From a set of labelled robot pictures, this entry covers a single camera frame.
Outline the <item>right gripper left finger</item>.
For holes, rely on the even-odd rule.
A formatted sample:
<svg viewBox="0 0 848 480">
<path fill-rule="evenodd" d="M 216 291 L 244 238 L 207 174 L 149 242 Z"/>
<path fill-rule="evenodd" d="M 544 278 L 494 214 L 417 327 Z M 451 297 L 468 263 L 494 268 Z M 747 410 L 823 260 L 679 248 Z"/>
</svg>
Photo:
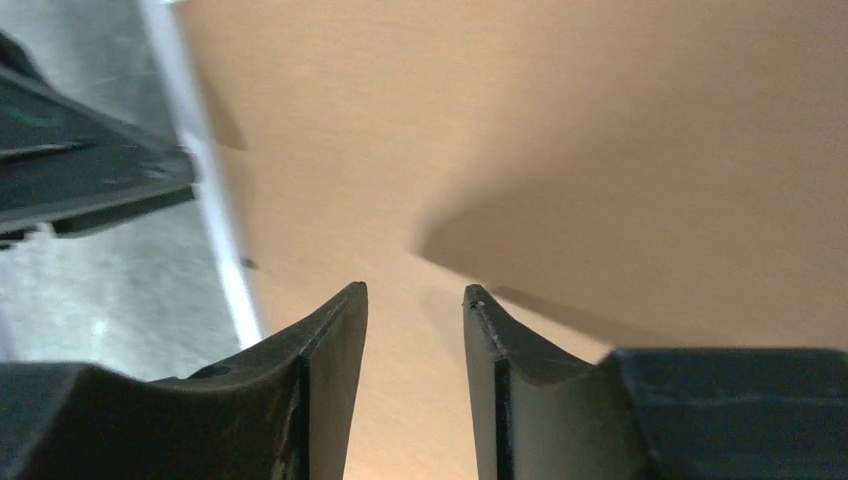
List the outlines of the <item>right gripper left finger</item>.
<svg viewBox="0 0 848 480">
<path fill-rule="evenodd" d="M 340 479 L 368 319 L 362 282 L 186 378 L 1 367 L 5 479 Z"/>
</svg>

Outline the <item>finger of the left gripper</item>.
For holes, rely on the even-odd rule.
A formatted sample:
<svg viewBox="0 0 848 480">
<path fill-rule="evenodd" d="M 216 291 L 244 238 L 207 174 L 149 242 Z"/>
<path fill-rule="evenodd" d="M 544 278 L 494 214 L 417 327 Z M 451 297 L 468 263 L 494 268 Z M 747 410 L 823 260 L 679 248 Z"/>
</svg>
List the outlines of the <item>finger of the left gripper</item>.
<svg viewBox="0 0 848 480">
<path fill-rule="evenodd" d="M 1 247 L 76 238 L 194 200 L 190 154 L 53 88 L 1 37 Z"/>
</svg>

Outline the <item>brown backing board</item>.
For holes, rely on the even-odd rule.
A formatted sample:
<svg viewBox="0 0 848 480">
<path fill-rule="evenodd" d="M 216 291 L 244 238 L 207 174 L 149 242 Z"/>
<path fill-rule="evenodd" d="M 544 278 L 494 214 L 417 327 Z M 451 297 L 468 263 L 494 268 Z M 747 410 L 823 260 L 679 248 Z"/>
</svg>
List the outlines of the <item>brown backing board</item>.
<svg viewBox="0 0 848 480">
<path fill-rule="evenodd" d="M 345 475 L 473 479 L 462 297 L 615 345 L 847 345 L 843 1 L 188 1 L 267 331 L 352 281 Z"/>
</svg>

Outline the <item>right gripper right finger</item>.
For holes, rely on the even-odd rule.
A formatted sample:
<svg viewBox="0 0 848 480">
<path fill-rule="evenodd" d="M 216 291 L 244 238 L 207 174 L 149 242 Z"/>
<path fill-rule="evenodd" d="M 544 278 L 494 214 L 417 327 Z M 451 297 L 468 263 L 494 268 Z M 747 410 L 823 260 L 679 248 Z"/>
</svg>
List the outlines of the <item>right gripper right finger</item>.
<svg viewBox="0 0 848 480">
<path fill-rule="evenodd" d="M 618 348 L 596 364 L 463 299 L 482 479 L 843 479 L 847 355 Z"/>
</svg>

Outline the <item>white picture frame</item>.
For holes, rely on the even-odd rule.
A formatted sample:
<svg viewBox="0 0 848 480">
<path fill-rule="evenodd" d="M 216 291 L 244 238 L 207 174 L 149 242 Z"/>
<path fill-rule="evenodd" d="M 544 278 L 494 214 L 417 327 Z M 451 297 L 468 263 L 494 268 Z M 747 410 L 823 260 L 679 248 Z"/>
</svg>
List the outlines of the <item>white picture frame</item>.
<svg viewBox="0 0 848 480">
<path fill-rule="evenodd" d="M 196 196 L 234 330 L 239 346 L 247 349 L 264 339 L 264 325 L 200 76 L 178 18 L 178 5 L 177 1 L 159 0 L 139 3 L 172 125 L 180 145 L 195 161 Z"/>
</svg>

